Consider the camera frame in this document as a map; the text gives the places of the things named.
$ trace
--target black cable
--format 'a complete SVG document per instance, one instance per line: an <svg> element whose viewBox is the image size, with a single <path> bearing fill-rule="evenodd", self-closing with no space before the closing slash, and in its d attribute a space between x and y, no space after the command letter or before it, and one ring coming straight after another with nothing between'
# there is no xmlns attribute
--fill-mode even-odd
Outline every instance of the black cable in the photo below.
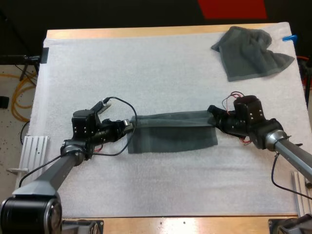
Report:
<svg viewBox="0 0 312 234"><path fill-rule="evenodd" d="M16 64L14 65L14 66L16 66L18 69L20 69L21 71L23 71L20 67L18 67ZM30 74L30 75L33 75L31 72L28 72L28 71L26 71L26 73L28 73L28 74ZM38 75L35 75L35 77L38 77ZM34 78L33 78L34 79Z"/></svg>
<svg viewBox="0 0 312 234"><path fill-rule="evenodd" d="M19 139L20 139L20 143L23 145L24 142L22 140L22 135L23 135L23 131L24 131L24 128L27 126L27 124L29 124L30 121L26 122L23 127L21 128L21 131L20 131L20 135L19 135Z"/></svg>
<svg viewBox="0 0 312 234"><path fill-rule="evenodd" d="M272 181L273 185L275 185L276 187L278 187L278 188L280 188L280 189L286 190L286 191L288 191L288 192L292 192L292 193L294 193L294 194L297 194L297 195L300 195L300 196L306 197L307 199L312 200L312 197L309 197L309 196L307 196L307 195L304 195L304 194L302 194L302 193L296 192L296 191L291 190L291 189L284 188L284 187L282 187L282 186L280 186L280 185L278 185L278 184L276 184L276 183L274 182L274 169L275 169L275 165L276 165L276 161L277 161L278 156L279 156L279 153L277 153L277 154L275 155L275 159L274 159L273 166L272 166L271 181Z"/></svg>
<svg viewBox="0 0 312 234"><path fill-rule="evenodd" d="M226 97L225 99L223 99L222 102L221 102L221 104L222 104L224 110L226 110L226 107L224 106L223 102L224 102L226 99L228 99L229 97L230 97L230 96L227 96L227 97Z"/></svg>
<svg viewBox="0 0 312 234"><path fill-rule="evenodd" d="M19 40L19 42L24 46L24 49L26 50L27 54L32 55L32 51L24 41L24 39L21 37L19 31L16 29L14 24L11 22L11 20L5 15L5 13L0 8L0 18L2 18L3 22L12 30L14 33L14 36Z"/></svg>
<svg viewBox="0 0 312 234"><path fill-rule="evenodd" d="M312 79L312 76L310 75L310 73L308 73L308 74L307 74L306 90L305 90L305 93L304 93L304 96L305 96L305 98L306 98L307 107L308 107L308 105L309 105L309 96L310 96L311 79Z"/></svg>
<svg viewBox="0 0 312 234"><path fill-rule="evenodd" d="M16 66L18 69L20 69L22 72L24 72L21 68L19 68L16 64L14 65L14 66ZM35 78L30 78L27 74L25 73L25 76L29 79L29 81L34 85L34 86L36 86L36 84L31 80L31 79L34 79L35 81L37 81Z"/></svg>
<svg viewBox="0 0 312 234"><path fill-rule="evenodd" d="M124 100L122 100L122 99L120 99L118 97L108 97L106 100L109 100L109 99L116 99L116 100L121 101L121 102L127 104L128 106L130 106L131 109L133 110L134 114L135 114L135 125L134 125L133 131L131 133L131 136L128 139L127 144L118 153L111 154L111 155L110 154L101 154L101 153L92 153L93 155L102 155L102 156L117 156L117 155L120 155L128 147L128 145L130 144L130 142L131 142L131 140L133 138L133 135L135 133L135 130L137 128L137 112L136 112L135 108L130 103L128 103L128 102L126 102L126 101L124 101Z"/></svg>
<svg viewBox="0 0 312 234"><path fill-rule="evenodd" d="M19 181L19 188L21 187L21 184L23 183L23 181L24 181L28 176L30 176L32 173L36 172L37 170L41 169L42 167L45 167L46 165L50 164L51 162L54 162L55 160L59 159L59 158L62 157L62 156L64 156L64 155L59 155L59 156L55 157L54 159L52 159L52 160L50 160L50 161L44 163L43 165L37 167L36 169L33 169L31 172L29 172L29 173L27 173L26 175L24 175L23 178L20 179L20 181Z"/></svg>

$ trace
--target red object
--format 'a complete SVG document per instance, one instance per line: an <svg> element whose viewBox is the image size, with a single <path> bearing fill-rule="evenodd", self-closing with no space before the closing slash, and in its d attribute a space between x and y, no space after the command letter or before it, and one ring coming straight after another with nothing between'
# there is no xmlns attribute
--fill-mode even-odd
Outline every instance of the red object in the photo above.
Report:
<svg viewBox="0 0 312 234"><path fill-rule="evenodd" d="M198 0L206 19L266 19L263 0Z"/></svg>
<svg viewBox="0 0 312 234"><path fill-rule="evenodd" d="M305 60L305 61L309 61L309 58L306 57L306 56L297 56L297 59L302 59L302 60Z"/></svg>
<svg viewBox="0 0 312 234"><path fill-rule="evenodd" d="M94 150L94 152L95 152L95 153L98 153L98 152L100 152L102 149L103 149L103 144L101 145L101 147L100 147L99 149Z"/></svg>

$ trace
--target gray cloth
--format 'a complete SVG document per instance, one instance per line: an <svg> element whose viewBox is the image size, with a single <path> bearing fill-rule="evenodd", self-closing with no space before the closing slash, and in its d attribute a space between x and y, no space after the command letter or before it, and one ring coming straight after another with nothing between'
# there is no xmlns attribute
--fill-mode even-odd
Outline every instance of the gray cloth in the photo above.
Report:
<svg viewBox="0 0 312 234"><path fill-rule="evenodd" d="M229 81L269 76L286 69L293 57L267 50L272 42L263 30L233 26L211 48L220 52Z"/></svg>
<svg viewBox="0 0 312 234"><path fill-rule="evenodd" d="M169 153L208 148L218 144L214 117L207 111L138 116L128 153Z"/></svg>

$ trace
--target table surface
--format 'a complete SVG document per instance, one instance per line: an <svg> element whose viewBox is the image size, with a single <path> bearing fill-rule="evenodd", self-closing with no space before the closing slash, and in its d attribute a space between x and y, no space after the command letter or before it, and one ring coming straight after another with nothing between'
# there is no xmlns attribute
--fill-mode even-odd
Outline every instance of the table surface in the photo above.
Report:
<svg viewBox="0 0 312 234"><path fill-rule="evenodd" d="M231 26L261 28L271 24L226 24L151 28L109 28L48 30L48 39L121 38L143 36L166 36L197 33L225 32ZM104 233L188 233L223 234L253 233L268 234L268 219L294 216L218 216L218 217L143 217L104 218Z"/></svg>

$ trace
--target metal bracket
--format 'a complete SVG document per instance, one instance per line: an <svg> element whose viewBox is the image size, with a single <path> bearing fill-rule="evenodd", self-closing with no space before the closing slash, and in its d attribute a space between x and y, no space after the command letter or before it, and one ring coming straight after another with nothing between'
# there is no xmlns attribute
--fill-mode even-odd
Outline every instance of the metal bracket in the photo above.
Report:
<svg viewBox="0 0 312 234"><path fill-rule="evenodd" d="M49 142L48 136L25 136L20 156L19 168L9 168L8 172L17 175L15 188L19 187L20 179L28 172L44 164L46 150ZM41 175L43 169L29 175L24 184L33 181Z"/></svg>
<svg viewBox="0 0 312 234"><path fill-rule="evenodd" d="M64 219L63 232L75 233L74 231L77 231L78 234L89 234L89 233L104 234L104 221L97 219L96 220Z"/></svg>
<svg viewBox="0 0 312 234"><path fill-rule="evenodd" d="M18 173L27 174L29 172L28 168L9 168L6 171L15 175L18 175Z"/></svg>
<svg viewBox="0 0 312 234"><path fill-rule="evenodd" d="M283 220L284 219L280 219L280 218L269 219L270 234L278 234L277 228L279 226L279 223Z"/></svg>
<svg viewBox="0 0 312 234"><path fill-rule="evenodd" d="M306 186L306 179L300 172L293 172L293 187L296 192L302 193L304 195L312 195L311 189ZM312 201L300 195L296 195L298 217L302 217L305 214L311 214L312 211Z"/></svg>

